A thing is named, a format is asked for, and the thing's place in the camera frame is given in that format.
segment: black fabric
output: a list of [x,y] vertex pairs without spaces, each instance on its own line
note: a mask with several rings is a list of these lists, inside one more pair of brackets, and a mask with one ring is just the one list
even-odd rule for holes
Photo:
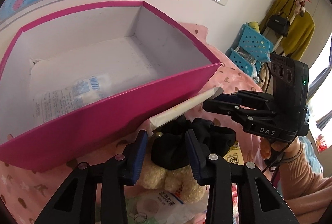
[[152,162],[168,170],[189,165],[185,145],[187,130],[194,131],[206,156],[210,152],[224,156],[235,143],[234,130],[215,126],[212,121],[202,118],[195,118],[191,123],[182,115],[160,128],[163,136],[156,138],[152,144]]
[[288,17],[282,17],[282,14],[285,13],[271,15],[270,19],[268,20],[267,26],[274,32],[284,37],[287,37],[291,23],[288,20]]

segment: black scrunchie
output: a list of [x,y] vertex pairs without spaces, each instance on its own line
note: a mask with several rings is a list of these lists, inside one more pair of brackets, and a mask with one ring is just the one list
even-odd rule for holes
[[151,160],[167,170],[175,170],[189,165],[185,144],[185,133],[193,130],[202,147],[211,153],[224,156],[235,143],[235,131],[218,127],[210,120],[195,118],[191,123],[182,115],[165,124],[160,131],[163,136],[152,144]]

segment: human hand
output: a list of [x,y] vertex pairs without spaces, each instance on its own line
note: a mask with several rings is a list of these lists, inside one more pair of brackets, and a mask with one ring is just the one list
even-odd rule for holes
[[[271,156],[271,148],[280,152],[286,146],[286,143],[282,142],[274,142],[272,145],[268,141],[268,139],[261,137],[261,156],[263,159],[268,159]],[[300,140],[298,137],[293,141],[293,143],[284,151],[284,157],[286,159],[295,157],[300,151]]]

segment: pink blanket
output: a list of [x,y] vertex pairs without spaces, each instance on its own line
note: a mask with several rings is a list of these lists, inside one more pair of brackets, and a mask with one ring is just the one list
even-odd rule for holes
[[[222,52],[206,43],[208,34],[206,27],[194,24],[182,25],[202,41],[222,62],[222,66],[202,91],[215,86],[222,87],[228,94],[239,89],[260,91],[252,79],[241,72]],[[259,137],[244,133],[242,126],[233,122],[229,116],[207,113],[199,105],[188,111],[186,117],[191,120],[195,117],[210,119],[218,126],[234,129],[244,161],[253,161],[257,166],[263,168],[263,160],[259,153]],[[78,163],[82,161],[91,165],[102,163],[115,154],[121,153],[122,150],[123,145],[116,141],[44,173],[28,171],[0,162],[0,197],[18,224],[33,224],[54,192]]]

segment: yellow package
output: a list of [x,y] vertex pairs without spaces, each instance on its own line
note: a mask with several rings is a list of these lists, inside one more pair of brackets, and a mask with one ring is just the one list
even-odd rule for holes
[[241,149],[239,146],[239,142],[235,141],[234,145],[231,146],[230,150],[224,156],[224,159],[229,163],[244,165]]

